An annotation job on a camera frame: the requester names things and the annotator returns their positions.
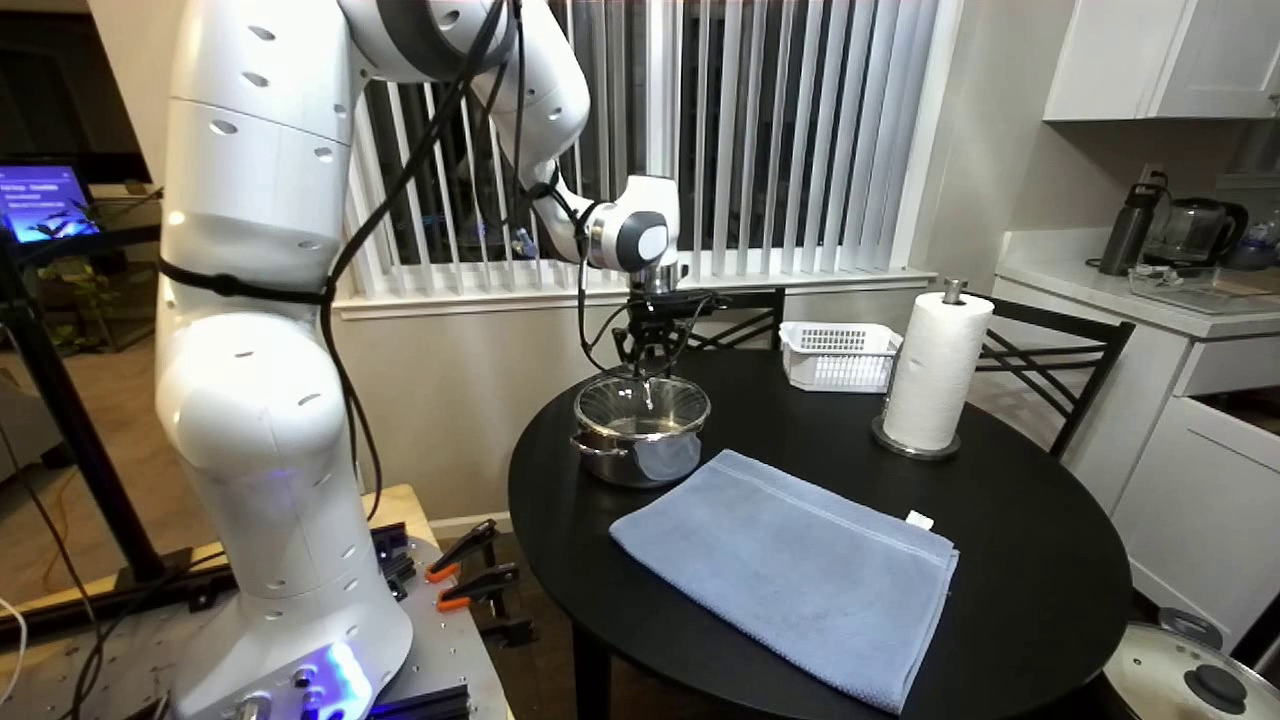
monitor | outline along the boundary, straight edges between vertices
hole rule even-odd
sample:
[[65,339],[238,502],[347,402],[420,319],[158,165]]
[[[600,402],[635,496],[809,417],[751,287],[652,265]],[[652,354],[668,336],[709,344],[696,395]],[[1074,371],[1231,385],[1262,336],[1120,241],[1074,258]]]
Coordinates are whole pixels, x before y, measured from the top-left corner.
[[62,160],[0,160],[0,223],[9,223],[18,246],[78,244],[99,235],[78,165]]

white container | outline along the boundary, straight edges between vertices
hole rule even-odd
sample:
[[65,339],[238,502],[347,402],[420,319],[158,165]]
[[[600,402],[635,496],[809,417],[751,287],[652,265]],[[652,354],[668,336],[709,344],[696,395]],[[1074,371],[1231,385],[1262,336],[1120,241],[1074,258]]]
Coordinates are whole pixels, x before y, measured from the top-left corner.
[[895,349],[883,323],[781,323],[784,371],[805,391],[890,391]]

table leg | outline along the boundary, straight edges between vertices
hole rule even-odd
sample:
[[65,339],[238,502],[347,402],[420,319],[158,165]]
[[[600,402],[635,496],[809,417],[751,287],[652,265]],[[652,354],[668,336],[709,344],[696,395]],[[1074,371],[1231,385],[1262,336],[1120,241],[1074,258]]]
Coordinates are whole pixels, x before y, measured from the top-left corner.
[[573,686],[580,720],[608,720],[608,646],[573,624]]

window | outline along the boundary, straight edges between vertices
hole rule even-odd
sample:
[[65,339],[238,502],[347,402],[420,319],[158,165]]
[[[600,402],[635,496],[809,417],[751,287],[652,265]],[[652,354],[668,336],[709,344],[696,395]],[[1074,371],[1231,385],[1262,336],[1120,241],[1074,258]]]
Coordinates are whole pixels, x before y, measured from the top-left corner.
[[[931,141],[958,0],[668,0],[671,31],[650,35],[650,3],[554,0],[592,85],[592,118],[563,157],[580,197],[611,201],[644,150],[671,157],[679,250],[696,285],[814,279],[895,266],[911,170]],[[671,54],[678,131],[644,145],[644,47]],[[360,296],[563,292],[577,271],[549,258],[540,227],[496,150],[475,100],[415,170]],[[351,215],[365,215],[438,110],[438,88],[375,85],[365,95]]]

bottle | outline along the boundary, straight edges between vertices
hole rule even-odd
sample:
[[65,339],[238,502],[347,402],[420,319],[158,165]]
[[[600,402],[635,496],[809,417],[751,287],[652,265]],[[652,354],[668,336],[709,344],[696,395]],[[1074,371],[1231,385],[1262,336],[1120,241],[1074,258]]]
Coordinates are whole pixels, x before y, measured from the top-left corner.
[[1140,170],[1138,185],[1127,185],[1127,197],[1120,204],[1120,215],[1111,223],[1111,235],[1107,235],[1107,246],[1106,254],[1098,258],[1098,271],[1106,275],[1127,275],[1127,266],[1140,258],[1145,250],[1145,241],[1150,241],[1150,227],[1153,227],[1153,215],[1157,215],[1157,204],[1163,197],[1163,167],[1160,165],[1150,165]]

